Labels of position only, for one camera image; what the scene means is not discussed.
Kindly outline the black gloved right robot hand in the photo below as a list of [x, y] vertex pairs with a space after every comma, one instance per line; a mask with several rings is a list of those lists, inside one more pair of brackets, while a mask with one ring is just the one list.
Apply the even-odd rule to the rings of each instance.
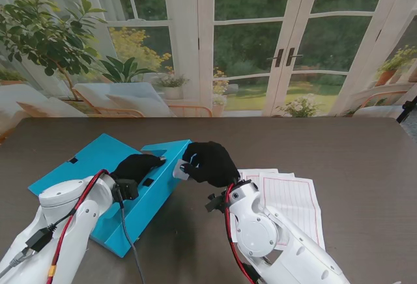
[[228, 151], [219, 143], [190, 143], [183, 156], [180, 170], [198, 183], [207, 182], [216, 188], [236, 184], [240, 174]]

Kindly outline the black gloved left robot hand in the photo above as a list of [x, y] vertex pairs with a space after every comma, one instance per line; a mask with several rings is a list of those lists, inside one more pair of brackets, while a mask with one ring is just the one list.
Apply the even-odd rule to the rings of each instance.
[[119, 163], [117, 168], [110, 173], [114, 181], [133, 180], [137, 185], [157, 167], [165, 164], [164, 157], [152, 154], [131, 154]]

